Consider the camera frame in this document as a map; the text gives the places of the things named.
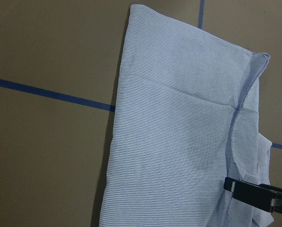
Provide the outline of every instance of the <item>striped cloth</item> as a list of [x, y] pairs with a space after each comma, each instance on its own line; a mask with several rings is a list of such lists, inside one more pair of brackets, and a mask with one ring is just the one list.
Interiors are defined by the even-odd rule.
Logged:
[[269, 224], [270, 214], [223, 190], [226, 176], [268, 181], [271, 144], [258, 133], [268, 60], [132, 5], [100, 226]]

